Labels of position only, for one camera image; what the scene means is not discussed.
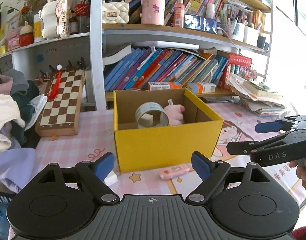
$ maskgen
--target pink plush toy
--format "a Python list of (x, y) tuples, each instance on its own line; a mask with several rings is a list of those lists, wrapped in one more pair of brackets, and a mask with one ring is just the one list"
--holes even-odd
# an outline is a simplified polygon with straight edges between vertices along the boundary
[(168, 105), (164, 107), (164, 111), (169, 118), (169, 125), (176, 126), (184, 124), (183, 112), (185, 111), (182, 105)]

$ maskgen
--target screw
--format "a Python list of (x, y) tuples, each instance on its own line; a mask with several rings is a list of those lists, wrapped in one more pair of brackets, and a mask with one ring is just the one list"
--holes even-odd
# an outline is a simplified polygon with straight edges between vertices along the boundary
[(204, 200), (204, 196), (201, 194), (192, 194), (189, 196), (189, 200), (193, 202), (201, 202)]

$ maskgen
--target chessboard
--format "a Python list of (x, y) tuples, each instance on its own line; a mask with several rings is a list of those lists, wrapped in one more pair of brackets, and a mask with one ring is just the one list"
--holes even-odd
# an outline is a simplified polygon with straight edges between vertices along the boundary
[[(51, 77), (45, 90), (47, 95), (54, 87), (57, 74)], [(58, 95), (48, 99), (44, 110), (37, 118), (35, 131), (41, 137), (53, 135), (76, 135), (84, 85), (84, 71), (61, 73)]]

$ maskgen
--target red tassel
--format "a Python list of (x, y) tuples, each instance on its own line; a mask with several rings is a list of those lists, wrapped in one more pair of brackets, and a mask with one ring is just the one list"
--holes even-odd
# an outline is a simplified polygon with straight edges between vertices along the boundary
[(59, 70), (57, 72), (57, 78), (56, 82), (54, 84), (54, 87), (50, 93), (48, 93), (48, 98), (49, 99), (54, 99), (57, 97), (58, 91), (59, 91), (59, 84), (61, 83), (61, 71)]

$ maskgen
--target pink tablecloth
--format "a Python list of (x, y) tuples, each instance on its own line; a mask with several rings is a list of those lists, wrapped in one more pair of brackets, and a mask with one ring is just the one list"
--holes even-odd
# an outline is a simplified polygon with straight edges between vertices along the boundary
[[(257, 134), (254, 130), (257, 123), (273, 121), (273, 117), (257, 117), (243, 107), (230, 103), (209, 104), (209, 106), (225, 120), (212, 160), (223, 159), (233, 166), (245, 167), (250, 161), (249, 157), (229, 155), (225, 145), (229, 141), (260, 141), (275, 135)], [(36, 148), (37, 162), (33, 175), (35, 176), (52, 162), (59, 163), (61, 167), (73, 167), (83, 160), (96, 160), (108, 151), (115, 154), (112, 110), (80, 113), (78, 135), (62, 136), (55, 141), (51, 141), (50, 138), (40, 140)], [(306, 192), (296, 177), (295, 169), (290, 169), (287, 164), (265, 169), (299, 204), (302, 203)], [(184, 176), (167, 181), (159, 178), (158, 170), (120, 174), (116, 163), (114, 171), (118, 174), (118, 182), (113, 184), (111, 189), (120, 197), (123, 194), (182, 194), (185, 198), (201, 183), (201, 179), (193, 169)]]

